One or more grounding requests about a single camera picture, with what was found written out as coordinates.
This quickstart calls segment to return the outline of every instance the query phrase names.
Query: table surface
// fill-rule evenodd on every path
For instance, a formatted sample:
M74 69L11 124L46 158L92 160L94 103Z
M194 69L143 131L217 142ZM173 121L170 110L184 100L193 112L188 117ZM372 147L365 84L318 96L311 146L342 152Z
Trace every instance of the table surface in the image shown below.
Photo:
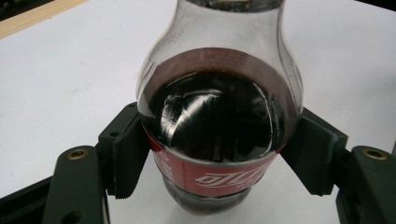
M391 152L396 139L396 13L352 0L286 3L285 40L304 106L349 136ZM91 0L0 40L0 198L91 145L127 104L176 0ZM211 217L182 210L152 155L134 195L109 197L112 223L338 223L332 195L311 196L278 157L247 199Z

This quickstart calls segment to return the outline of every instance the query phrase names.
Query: cola liquid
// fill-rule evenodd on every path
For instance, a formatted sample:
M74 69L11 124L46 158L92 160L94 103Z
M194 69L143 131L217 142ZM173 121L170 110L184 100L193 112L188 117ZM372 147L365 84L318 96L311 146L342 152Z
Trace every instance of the cola liquid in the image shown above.
M274 68L238 50L193 49L158 65L138 109L174 199L197 215L241 203L295 127L291 99Z

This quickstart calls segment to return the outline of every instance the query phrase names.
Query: bottle label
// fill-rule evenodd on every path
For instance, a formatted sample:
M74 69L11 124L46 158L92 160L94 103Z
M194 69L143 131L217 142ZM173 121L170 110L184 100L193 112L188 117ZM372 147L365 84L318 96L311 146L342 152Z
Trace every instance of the bottle label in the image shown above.
M248 165L237 167L203 166L187 162L167 152L148 135L154 160L164 176L186 191L219 197L252 187L259 181L277 153Z

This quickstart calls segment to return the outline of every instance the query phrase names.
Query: plastic bottle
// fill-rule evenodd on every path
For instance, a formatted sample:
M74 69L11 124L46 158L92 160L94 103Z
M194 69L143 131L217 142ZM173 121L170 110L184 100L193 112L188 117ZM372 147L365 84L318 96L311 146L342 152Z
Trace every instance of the plastic bottle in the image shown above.
M285 48L283 0L178 0L137 87L172 197L212 215L241 203L292 136L302 81Z

